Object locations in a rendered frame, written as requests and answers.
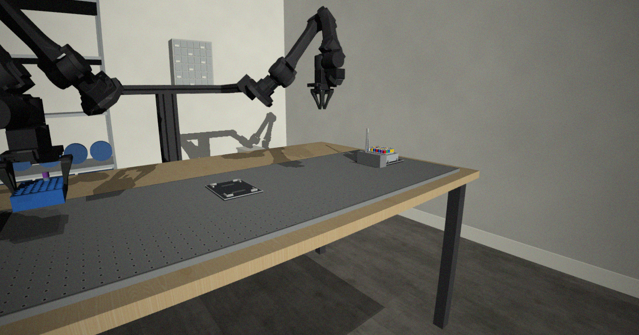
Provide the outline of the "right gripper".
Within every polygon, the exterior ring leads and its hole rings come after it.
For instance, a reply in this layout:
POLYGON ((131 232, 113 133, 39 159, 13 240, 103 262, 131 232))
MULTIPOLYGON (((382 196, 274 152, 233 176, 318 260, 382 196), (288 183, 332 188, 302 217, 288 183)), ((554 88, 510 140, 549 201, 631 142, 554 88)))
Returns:
MULTIPOLYGON (((39 158, 36 158, 35 161, 30 161, 30 164, 40 164, 40 163, 48 163, 48 162, 56 162, 61 161, 61 169, 62 169, 62 179, 64 182, 65 191, 68 190, 68 175, 70 173, 71 162, 73 160, 73 155, 62 155, 64 152, 63 145, 52 146, 51 150, 48 151, 40 151, 39 158), (59 157, 61 155, 61 157, 59 157)), ((15 161, 13 154, 10 154, 9 150, 0 154, 0 180, 8 187, 10 192, 13 194, 17 189, 16 180, 14 178, 14 169, 13 163, 17 163, 20 161, 15 161)))

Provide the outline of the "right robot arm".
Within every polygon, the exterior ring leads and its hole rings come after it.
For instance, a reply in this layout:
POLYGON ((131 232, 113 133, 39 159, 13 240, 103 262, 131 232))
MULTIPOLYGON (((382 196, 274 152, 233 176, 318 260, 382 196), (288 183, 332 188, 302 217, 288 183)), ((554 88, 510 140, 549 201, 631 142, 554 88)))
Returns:
MULTIPOLYGON (((103 80, 95 76, 87 60, 70 44, 61 47, 52 41, 11 0, 0 0, 0 20, 35 53, 39 69, 52 84, 61 89, 77 88, 87 110, 116 91, 109 76, 103 80)), ((35 161, 40 151, 52 149, 49 125, 30 127, 45 123, 42 99, 23 94, 35 86, 31 76, 0 44, 0 129, 6 128, 9 152, 20 162, 35 161)))

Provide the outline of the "blue tube carrier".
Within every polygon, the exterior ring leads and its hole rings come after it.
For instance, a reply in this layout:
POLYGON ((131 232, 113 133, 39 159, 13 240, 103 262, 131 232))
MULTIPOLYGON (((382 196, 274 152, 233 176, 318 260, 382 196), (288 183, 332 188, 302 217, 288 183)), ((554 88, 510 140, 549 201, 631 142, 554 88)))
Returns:
POLYGON ((10 203, 13 212, 18 212, 65 203, 66 195, 62 177, 55 177, 45 182, 42 179, 20 183, 10 196, 10 203))

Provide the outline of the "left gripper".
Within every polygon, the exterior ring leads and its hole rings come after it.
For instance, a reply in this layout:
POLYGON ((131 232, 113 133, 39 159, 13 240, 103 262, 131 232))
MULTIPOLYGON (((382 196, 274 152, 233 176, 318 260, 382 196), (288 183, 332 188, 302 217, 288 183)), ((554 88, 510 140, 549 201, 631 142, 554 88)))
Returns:
POLYGON ((330 89, 329 87, 337 87, 337 85, 335 84, 325 84, 325 83, 316 83, 316 70, 318 69, 325 69, 325 68, 317 68, 315 69, 315 83, 313 84, 307 84, 307 87, 314 87, 315 89, 311 89, 311 94, 314 97, 314 100, 317 103, 318 109, 326 109, 329 99, 331 98, 331 96, 334 93, 334 89, 330 89), (321 91, 321 90, 329 90, 329 91, 321 91), (319 102, 318 102, 318 97, 317 94, 319 94, 319 102), (326 98, 326 102, 324 104, 324 96, 325 94, 328 94, 327 98, 326 98))

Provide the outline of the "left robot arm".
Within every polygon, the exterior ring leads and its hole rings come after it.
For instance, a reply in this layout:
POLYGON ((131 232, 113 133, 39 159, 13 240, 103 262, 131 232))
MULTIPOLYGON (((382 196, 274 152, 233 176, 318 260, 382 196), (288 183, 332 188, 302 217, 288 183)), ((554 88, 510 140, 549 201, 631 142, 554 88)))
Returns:
POLYGON ((321 6, 317 12, 317 14, 308 19, 306 29, 286 57, 280 57, 270 66, 270 75, 265 76, 264 79, 261 78, 258 82, 251 80, 255 90, 270 103, 273 101, 270 95, 274 93, 275 88, 278 86, 286 88, 294 82, 297 74, 295 67, 298 60, 314 36, 321 30, 322 43, 318 48, 321 54, 315 56, 315 69, 325 69, 316 70, 316 83, 341 85, 345 79, 345 69, 337 68, 344 65, 345 55, 337 38, 336 19, 327 7, 321 6))

